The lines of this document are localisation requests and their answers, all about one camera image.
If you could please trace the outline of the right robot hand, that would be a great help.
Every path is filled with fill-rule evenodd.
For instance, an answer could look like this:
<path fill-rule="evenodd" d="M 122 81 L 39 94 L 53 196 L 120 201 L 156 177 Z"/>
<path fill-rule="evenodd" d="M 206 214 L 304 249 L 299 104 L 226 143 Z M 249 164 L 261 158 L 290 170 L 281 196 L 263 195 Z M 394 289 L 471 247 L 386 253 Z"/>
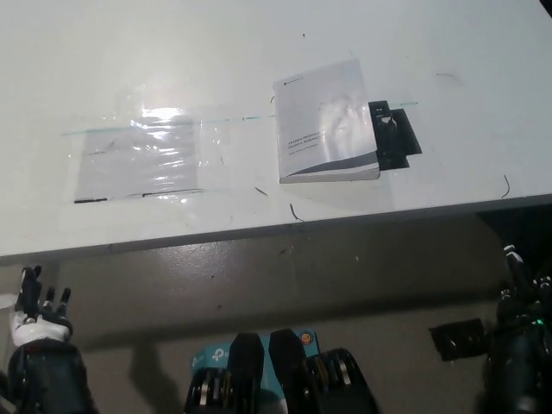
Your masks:
<path fill-rule="evenodd" d="M 551 275 L 533 273 L 513 244 L 503 248 L 509 279 L 500 287 L 498 326 L 531 333 L 551 353 Z"/>

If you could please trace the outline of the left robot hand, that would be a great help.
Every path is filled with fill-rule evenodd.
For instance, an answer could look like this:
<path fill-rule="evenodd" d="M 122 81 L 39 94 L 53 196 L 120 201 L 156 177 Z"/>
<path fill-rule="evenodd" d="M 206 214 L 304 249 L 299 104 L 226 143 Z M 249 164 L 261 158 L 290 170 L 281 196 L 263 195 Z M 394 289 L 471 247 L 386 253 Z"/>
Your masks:
<path fill-rule="evenodd" d="M 69 342 L 73 333 L 72 323 L 67 317 L 71 289 L 66 287 L 63 290 L 57 307 L 54 307 L 53 286 L 47 289 L 41 301 L 41 270 L 40 265 L 22 269 L 21 287 L 9 314 L 11 339 L 16 347 L 43 339 Z"/>

